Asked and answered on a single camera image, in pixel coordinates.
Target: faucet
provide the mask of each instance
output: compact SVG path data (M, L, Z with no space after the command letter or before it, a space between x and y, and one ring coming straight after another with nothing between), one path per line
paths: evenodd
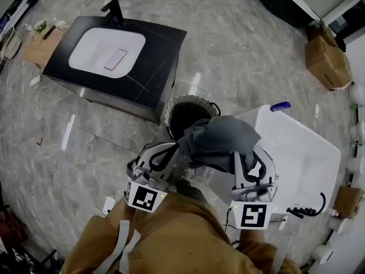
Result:
M105 22L104 25L108 24L109 21L113 20L115 23L120 26L122 23L124 23L125 19L123 18L123 15L120 10L119 2L118 0L112 0L108 4L106 4L101 11L106 12L107 10L110 10L109 13L105 16Z

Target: cardboard box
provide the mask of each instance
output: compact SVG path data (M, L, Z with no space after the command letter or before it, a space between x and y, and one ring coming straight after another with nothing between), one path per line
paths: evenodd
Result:
M352 218L359 212L363 195L362 189L341 186L333 209L345 217Z
M323 21L321 21L318 25L310 26L307 29L307 35L309 41L312 41L316 37L321 36L330 46L338 47L332 31L327 26L325 26Z
M332 47L321 37L306 44L308 70L329 90L343 88L352 81L350 63L337 47Z

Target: wooden board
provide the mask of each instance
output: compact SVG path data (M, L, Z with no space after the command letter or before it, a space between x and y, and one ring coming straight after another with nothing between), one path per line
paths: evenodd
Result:
M42 35L30 35L22 48L22 59L40 66L46 66L58 43L62 40L63 33L55 28L47 39Z

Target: white strap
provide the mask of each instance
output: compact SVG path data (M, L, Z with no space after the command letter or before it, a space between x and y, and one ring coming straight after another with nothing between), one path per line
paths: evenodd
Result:
M123 250L123 254L119 262L119 272L123 274L129 274L128 254L133 250L140 238L141 234L139 234L137 230L135 230L131 241L125 246Z
M125 247L125 243L127 242L127 237L129 233L129 220L121 220L119 221L119 236L116 246L112 254L107 257L96 269L93 273L94 274L105 274L108 272L111 265L114 261L119 257L120 253L123 251Z

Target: sink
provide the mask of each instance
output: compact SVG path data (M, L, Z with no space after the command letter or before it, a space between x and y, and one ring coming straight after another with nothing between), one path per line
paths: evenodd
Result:
M328 206L340 163L340 151L335 146L283 112L271 112L268 105L237 118L261 135L257 145L274 161L279 175L275 181L275 213L286 213L288 207L319 210L323 204L321 192L326 196L325 208ZM226 203L232 199L229 188L234 185L233 175L214 170L208 185Z
M146 38L138 33L94 27L82 35L70 55L68 64L74 69L120 78L132 70L145 41ZM127 51L126 55L114 70L104 68L118 49Z

